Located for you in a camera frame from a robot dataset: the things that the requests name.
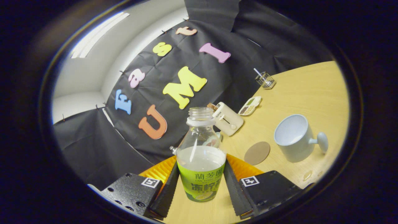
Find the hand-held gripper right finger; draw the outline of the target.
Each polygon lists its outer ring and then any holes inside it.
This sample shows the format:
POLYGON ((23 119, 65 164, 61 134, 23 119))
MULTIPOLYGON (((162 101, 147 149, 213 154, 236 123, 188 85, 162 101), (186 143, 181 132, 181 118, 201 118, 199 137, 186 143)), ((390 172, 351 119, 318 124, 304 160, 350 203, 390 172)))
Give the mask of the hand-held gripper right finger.
POLYGON ((263 172, 230 154, 226 156, 224 178, 240 218, 267 213, 303 191, 279 172, 263 172))

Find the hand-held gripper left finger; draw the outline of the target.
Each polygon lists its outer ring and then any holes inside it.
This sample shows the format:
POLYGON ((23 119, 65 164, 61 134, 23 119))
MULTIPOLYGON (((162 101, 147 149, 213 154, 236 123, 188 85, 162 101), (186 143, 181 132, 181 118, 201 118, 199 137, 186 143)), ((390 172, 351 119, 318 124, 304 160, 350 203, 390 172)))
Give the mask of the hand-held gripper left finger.
POLYGON ((162 220, 168 215, 178 178, 176 156, 171 156, 141 174, 124 174, 99 194, 130 213, 162 220))

